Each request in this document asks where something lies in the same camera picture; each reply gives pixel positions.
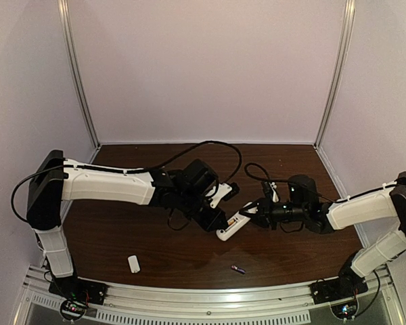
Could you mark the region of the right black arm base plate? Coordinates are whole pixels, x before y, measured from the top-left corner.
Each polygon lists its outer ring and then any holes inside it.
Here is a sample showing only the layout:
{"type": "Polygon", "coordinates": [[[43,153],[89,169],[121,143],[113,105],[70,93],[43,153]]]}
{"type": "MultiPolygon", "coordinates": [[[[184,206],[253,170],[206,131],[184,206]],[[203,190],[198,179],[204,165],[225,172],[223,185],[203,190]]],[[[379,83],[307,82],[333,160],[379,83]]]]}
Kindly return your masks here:
{"type": "Polygon", "coordinates": [[[318,280],[310,284],[309,288],[314,304],[347,299],[368,291],[363,278],[352,277],[318,280]]]}

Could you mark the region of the purple AA battery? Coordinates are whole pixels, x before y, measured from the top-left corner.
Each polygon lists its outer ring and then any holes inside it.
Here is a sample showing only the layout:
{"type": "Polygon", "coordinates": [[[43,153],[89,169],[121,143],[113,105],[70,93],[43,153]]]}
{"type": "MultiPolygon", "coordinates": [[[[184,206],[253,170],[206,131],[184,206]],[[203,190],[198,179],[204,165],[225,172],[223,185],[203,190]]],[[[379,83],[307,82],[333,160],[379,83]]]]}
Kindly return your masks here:
{"type": "Polygon", "coordinates": [[[240,274],[245,274],[245,273],[246,273],[246,271],[245,271],[244,269],[242,269],[242,268],[240,268],[240,267],[238,267],[238,266],[236,266],[236,265],[232,265],[232,266],[231,266],[231,269],[232,269],[233,271],[235,271],[235,272],[240,273],[240,274]]]}

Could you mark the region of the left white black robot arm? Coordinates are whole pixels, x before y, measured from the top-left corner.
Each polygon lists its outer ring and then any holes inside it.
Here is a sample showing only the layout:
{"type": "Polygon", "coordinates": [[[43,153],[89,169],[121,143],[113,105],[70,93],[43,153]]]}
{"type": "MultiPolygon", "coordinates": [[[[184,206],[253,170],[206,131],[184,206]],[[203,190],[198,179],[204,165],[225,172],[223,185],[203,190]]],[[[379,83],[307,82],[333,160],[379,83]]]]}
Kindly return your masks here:
{"type": "Polygon", "coordinates": [[[26,220],[35,231],[53,279],[74,279],[76,272],[60,216],[64,201],[110,200],[181,212],[204,231],[227,228],[221,200],[233,187],[200,159],[186,168],[165,171],[88,165],[51,151],[29,183],[26,220]]]}

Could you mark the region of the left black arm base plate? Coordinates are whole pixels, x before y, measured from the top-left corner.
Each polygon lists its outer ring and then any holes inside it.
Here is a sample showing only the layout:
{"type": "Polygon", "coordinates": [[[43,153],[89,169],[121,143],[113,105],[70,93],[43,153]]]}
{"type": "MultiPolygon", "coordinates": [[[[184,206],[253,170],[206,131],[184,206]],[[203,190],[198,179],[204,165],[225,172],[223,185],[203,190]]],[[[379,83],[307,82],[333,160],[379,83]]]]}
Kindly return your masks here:
{"type": "Polygon", "coordinates": [[[108,286],[101,282],[82,280],[75,276],[55,278],[49,285],[49,292],[65,299],[85,304],[103,305],[108,286]]]}

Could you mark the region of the white battery cover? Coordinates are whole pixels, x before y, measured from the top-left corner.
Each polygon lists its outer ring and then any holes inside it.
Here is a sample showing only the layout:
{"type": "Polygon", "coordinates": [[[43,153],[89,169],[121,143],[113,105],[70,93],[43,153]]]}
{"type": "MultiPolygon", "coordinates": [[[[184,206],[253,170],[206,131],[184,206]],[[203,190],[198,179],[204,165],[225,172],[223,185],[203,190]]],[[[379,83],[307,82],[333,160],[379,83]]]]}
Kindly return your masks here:
{"type": "Polygon", "coordinates": [[[127,258],[131,273],[136,274],[141,271],[140,264],[136,255],[131,255],[127,258]]]}

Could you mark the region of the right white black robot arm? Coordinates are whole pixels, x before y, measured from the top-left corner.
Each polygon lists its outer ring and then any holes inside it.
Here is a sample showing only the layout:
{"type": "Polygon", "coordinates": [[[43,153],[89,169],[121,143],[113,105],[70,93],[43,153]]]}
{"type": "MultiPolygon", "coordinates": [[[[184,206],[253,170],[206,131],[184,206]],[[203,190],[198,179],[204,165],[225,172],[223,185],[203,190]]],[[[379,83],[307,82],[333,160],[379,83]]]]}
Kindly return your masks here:
{"type": "Polygon", "coordinates": [[[325,203],[319,201],[315,181],[306,175],[290,177],[287,185],[289,201],[276,202],[266,194],[247,204],[239,214],[262,228],[299,222],[317,234],[331,234],[376,219],[398,220],[387,234],[346,260],[338,273],[338,290],[348,295],[360,290],[366,276],[406,251],[406,172],[379,188],[325,203]]]}

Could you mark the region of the white remote control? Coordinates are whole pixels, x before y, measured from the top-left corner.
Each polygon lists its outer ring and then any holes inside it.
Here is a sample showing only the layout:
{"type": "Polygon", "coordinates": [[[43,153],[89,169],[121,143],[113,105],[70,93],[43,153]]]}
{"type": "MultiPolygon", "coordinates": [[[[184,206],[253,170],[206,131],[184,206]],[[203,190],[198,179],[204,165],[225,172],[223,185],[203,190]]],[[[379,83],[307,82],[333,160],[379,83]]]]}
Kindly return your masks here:
{"type": "Polygon", "coordinates": [[[238,211],[235,215],[227,220],[227,228],[225,230],[217,230],[217,238],[223,242],[230,239],[234,234],[236,234],[240,229],[242,229],[255,214],[239,214],[238,211]],[[228,221],[235,220],[235,223],[228,226],[228,221]]]}

